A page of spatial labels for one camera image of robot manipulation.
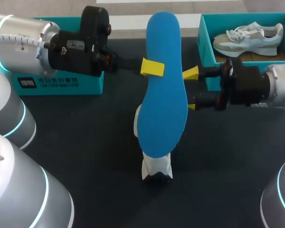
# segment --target blue insole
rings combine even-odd
[[[181,30],[169,12],[154,14],[147,26],[147,58],[165,65],[163,77],[148,76],[137,119],[142,151],[152,158],[170,153],[179,142],[188,114],[181,68]]]

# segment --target dark table surface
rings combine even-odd
[[[144,39],[109,46],[145,55]],[[182,51],[183,70],[200,63],[195,38],[184,38]],[[285,110],[189,110],[171,156],[173,180],[155,187],[141,180],[133,134],[146,87],[145,78],[121,70],[104,76],[100,96],[23,97],[37,123],[25,152],[70,191],[73,228],[262,228],[262,191],[285,162]]]

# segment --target white shoe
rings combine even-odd
[[[247,26],[227,30],[214,38],[213,48],[225,56],[238,57],[246,51],[263,56],[276,56],[277,47],[283,39],[283,25],[260,26],[253,22]]]
[[[141,105],[138,106],[135,118],[134,118],[134,135],[137,135],[137,118],[138,113],[141,108]],[[162,158],[151,158],[148,157],[144,152],[143,154],[143,163],[142,163],[142,179],[153,181],[154,182],[169,182],[172,178],[172,167],[171,167],[171,155],[170,153],[167,156]]]

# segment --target shoe box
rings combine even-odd
[[[226,33],[226,30],[235,29],[257,22],[261,26],[275,26],[281,23],[284,27],[284,36],[278,48],[277,56],[261,56],[251,52],[240,55],[244,65],[258,66],[263,72],[268,65],[285,63],[285,12],[273,13],[230,13],[230,14],[202,14],[199,24],[198,48],[203,66],[219,66],[226,57],[213,51],[214,37]],[[207,78],[207,87],[210,91],[219,91],[220,78]]]

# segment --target teal box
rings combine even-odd
[[[52,21],[58,24],[61,30],[72,32],[79,30],[81,20],[80,17],[45,17],[36,19]],[[51,78],[19,73],[14,73],[12,77],[13,87],[19,95],[24,96],[100,95],[103,92],[103,82],[104,73],[102,73],[100,77],[93,77],[66,71],[58,71],[57,74]]]
[[[285,12],[273,13],[230,13],[230,14],[202,14],[199,24],[198,48],[203,66],[218,67],[215,61],[212,43],[214,37],[223,34],[226,30],[257,22],[261,26],[275,26],[281,23],[284,27],[282,49],[285,53]],[[268,65],[283,64],[285,61],[253,61],[243,62],[245,66],[258,66],[264,72]],[[219,91],[220,77],[207,78],[207,87],[210,91]]]

